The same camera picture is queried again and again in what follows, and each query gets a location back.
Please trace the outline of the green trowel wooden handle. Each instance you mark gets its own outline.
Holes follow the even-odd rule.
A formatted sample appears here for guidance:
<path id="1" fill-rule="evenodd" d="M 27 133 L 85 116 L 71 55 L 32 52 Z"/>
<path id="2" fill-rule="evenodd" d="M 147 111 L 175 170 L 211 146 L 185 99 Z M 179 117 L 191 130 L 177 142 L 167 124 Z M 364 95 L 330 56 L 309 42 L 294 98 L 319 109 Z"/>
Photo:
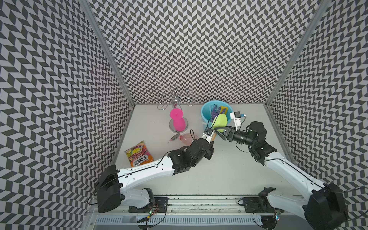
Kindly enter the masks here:
<path id="1" fill-rule="evenodd" d="M 211 125 L 211 129 L 212 129 L 212 136 L 211 136 L 211 141 L 214 141 L 214 139 L 216 138 L 216 131 L 215 128 L 219 128 L 219 127 L 225 127 L 228 123 L 228 119 L 227 116 L 225 114 L 219 114 L 213 121 L 213 124 Z"/>

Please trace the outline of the purple rake pink handle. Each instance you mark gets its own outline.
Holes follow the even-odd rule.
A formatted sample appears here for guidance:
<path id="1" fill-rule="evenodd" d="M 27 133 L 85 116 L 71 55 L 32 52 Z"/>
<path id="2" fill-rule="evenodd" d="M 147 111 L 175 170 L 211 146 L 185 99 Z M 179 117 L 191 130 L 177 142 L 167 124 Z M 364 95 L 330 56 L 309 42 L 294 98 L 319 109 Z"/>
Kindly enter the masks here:
<path id="1" fill-rule="evenodd" d="M 219 115 L 220 108 L 218 105 L 213 104 L 210 108 L 210 111 L 211 111 L 210 122 L 213 122 L 213 120 Z"/>

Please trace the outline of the yellow toy shovel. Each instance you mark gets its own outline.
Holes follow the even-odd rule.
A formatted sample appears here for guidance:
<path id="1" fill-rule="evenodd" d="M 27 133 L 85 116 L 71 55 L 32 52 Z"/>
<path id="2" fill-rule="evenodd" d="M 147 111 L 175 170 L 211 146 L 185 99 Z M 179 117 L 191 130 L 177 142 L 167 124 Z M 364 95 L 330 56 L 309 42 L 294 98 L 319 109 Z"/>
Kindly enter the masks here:
<path id="1" fill-rule="evenodd" d="M 228 107 L 226 107 L 226 106 L 220 106 L 219 108 L 220 108 L 219 114 L 225 114 L 225 115 L 227 114 Z"/>

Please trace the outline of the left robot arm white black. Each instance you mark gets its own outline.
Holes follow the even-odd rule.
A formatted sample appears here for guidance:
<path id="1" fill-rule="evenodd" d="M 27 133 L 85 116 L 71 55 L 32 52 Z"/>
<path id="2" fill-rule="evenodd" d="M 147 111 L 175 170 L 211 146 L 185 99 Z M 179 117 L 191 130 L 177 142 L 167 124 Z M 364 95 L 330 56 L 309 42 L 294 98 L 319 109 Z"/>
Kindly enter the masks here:
<path id="1" fill-rule="evenodd" d="M 154 203 L 151 190 L 137 190 L 135 187 L 155 178 L 187 172 L 203 158 L 210 160 L 214 153 L 213 145 L 213 141 L 200 138 L 190 146 L 172 150 L 149 164 L 125 169 L 108 166 L 96 183 L 98 212 L 110 212 L 123 203 L 139 209 Z"/>

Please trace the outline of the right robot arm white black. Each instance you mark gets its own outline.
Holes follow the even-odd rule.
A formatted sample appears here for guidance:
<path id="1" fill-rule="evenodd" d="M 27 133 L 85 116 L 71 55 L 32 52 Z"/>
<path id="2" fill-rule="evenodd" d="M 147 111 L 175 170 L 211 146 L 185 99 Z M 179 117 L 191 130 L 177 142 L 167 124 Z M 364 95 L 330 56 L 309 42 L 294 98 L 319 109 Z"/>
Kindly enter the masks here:
<path id="1" fill-rule="evenodd" d="M 259 197 L 270 207 L 303 218 L 315 230 L 334 230 L 348 220 L 342 190 L 334 183 L 326 184 L 312 177 L 268 144 L 262 122 L 252 122 L 247 131 L 232 126 L 216 127 L 214 131 L 223 140 L 246 144 L 257 162 L 279 174 L 301 194 L 297 197 L 265 188 Z"/>

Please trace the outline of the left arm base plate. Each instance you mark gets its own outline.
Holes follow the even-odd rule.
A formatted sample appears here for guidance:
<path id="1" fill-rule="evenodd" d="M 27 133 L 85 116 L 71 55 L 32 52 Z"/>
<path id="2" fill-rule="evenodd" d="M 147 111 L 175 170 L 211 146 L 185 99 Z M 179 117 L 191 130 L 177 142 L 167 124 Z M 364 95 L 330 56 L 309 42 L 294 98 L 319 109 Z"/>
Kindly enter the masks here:
<path id="1" fill-rule="evenodd" d="M 140 209 L 134 206 L 130 206 L 128 209 L 128 212 L 129 213 L 149 213 L 151 209 L 156 208 L 157 213 L 165 213 L 168 208 L 169 198 L 165 196 L 161 196 L 161 197 L 155 197 L 154 199 L 155 199 L 154 202 L 150 201 L 146 206 Z"/>

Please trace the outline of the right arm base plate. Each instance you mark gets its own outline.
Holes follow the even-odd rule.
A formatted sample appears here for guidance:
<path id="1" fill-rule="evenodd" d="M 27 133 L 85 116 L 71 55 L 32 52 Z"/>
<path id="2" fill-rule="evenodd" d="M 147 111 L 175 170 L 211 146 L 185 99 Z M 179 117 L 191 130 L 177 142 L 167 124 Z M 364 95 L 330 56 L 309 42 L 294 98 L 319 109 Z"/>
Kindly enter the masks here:
<path id="1" fill-rule="evenodd" d="M 237 204 L 243 206 L 246 213 L 275 213 L 277 211 L 264 197 L 242 197 Z"/>

